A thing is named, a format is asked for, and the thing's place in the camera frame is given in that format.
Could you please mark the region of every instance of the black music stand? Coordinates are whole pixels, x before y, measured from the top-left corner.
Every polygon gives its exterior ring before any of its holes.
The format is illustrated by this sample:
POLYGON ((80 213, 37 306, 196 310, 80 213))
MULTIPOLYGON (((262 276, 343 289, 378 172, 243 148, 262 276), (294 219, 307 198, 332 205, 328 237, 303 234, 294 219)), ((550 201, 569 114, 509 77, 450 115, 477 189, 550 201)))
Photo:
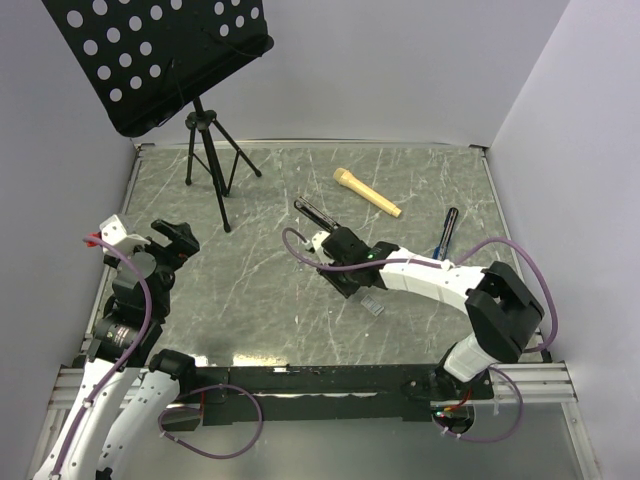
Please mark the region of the black music stand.
POLYGON ((224 208, 240 147, 205 111, 199 96, 273 47, 261 0, 43 0, 89 78, 115 129, 139 137, 163 125, 187 103, 190 184, 195 130, 202 135, 226 232, 224 208), (213 123, 236 150, 226 184, 213 145, 213 123))

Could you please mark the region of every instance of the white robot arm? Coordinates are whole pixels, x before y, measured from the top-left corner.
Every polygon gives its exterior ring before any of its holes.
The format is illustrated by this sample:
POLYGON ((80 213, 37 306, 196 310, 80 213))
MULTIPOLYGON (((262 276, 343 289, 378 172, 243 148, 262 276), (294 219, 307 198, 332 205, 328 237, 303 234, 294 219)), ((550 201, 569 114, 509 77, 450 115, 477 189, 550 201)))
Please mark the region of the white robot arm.
MULTIPOLYGON (((134 451, 131 445, 181 391, 184 393, 192 387, 194 359, 163 350, 153 357, 150 372, 145 374, 137 395, 117 417, 125 395, 162 333, 164 317, 170 311, 169 291, 175 282, 175 271, 200 249, 188 224, 171 225, 157 220, 151 226, 171 243, 164 247, 136 235, 126 219, 117 215, 100 225, 100 233, 92 235, 100 239, 96 243, 115 247, 129 257, 138 273, 144 276, 153 305, 150 322, 143 330, 146 303, 139 279, 130 269, 119 268, 105 316, 95 327, 78 396, 53 450, 34 480, 120 478, 128 455, 134 451), (130 346, 132 349, 126 357, 130 346), (123 362, 125 358, 122 368, 100 387, 116 362, 123 362)), ((105 263, 117 267, 120 260, 111 255, 109 248, 104 248, 105 263)))
POLYGON ((318 273, 345 297, 360 287, 375 286, 429 297, 469 316, 473 333, 441 361, 455 382, 471 382, 493 363, 516 363, 544 316, 540 303, 507 264, 462 267, 387 242, 369 247, 303 198, 294 206, 323 229, 306 248, 323 264, 316 265, 318 273))

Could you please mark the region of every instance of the black pen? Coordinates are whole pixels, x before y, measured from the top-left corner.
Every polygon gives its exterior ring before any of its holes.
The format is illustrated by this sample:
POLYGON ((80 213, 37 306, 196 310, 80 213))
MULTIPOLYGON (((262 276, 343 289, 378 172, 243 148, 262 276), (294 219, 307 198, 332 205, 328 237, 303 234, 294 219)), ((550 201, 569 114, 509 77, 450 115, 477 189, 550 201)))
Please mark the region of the black pen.
POLYGON ((447 218, 444 221, 444 230, 442 232, 442 238, 440 239, 440 245, 433 251, 434 260, 444 260, 447 258, 447 250, 449 249, 449 242, 451 242, 451 235, 453 234, 453 226, 456 224, 458 218, 458 209, 452 207, 447 213, 447 218))

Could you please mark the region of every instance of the scratched gray surface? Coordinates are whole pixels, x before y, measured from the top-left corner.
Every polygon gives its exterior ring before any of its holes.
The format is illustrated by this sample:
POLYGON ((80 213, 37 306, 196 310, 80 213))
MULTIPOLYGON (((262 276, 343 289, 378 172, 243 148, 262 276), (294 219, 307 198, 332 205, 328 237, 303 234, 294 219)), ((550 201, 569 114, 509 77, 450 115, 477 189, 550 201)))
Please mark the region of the scratched gray surface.
MULTIPOLYGON (((333 145, 313 148, 245 147, 263 172, 240 164, 225 200, 233 231, 223 231, 213 186, 194 165, 184 184, 186 149, 151 147, 143 159, 127 214, 142 235, 156 218, 189 222, 201 251, 178 273, 172 313, 156 345, 216 365, 331 365, 429 363, 471 332, 454 308, 408 293, 361 289, 345 300, 284 250, 281 230, 318 228, 293 208, 303 195, 367 243, 386 240, 430 255, 450 207, 460 210, 450 257, 489 236, 504 235, 481 152, 476 149, 333 145), (403 209, 393 218, 332 174, 350 169, 403 209), (385 307, 373 316, 361 299, 385 307)), ((228 172, 233 151, 220 149, 228 172)), ((502 246, 489 246, 474 265, 493 259, 513 265, 502 246)), ((540 356, 527 355, 528 361, 540 356)))

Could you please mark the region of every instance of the gray wall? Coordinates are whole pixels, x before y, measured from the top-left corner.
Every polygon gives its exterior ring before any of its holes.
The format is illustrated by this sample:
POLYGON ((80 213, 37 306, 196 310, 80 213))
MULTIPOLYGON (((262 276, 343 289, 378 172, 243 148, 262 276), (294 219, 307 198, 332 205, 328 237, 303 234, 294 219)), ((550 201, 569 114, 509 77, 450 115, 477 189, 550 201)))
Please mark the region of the gray wall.
POLYGON ((119 207, 134 152, 38 0, 3 0, 0 25, 0 477, 13 480, 95 298, 100 255, 81 238, 119 207))
POLYGON ((638 477, 638 25, 637 0, 572 0, 489 152, 607 480, 638 477))
POLYGON ((203 101, 239 139, 490 145, 567 3, 264 0, 274 49, 203 101))

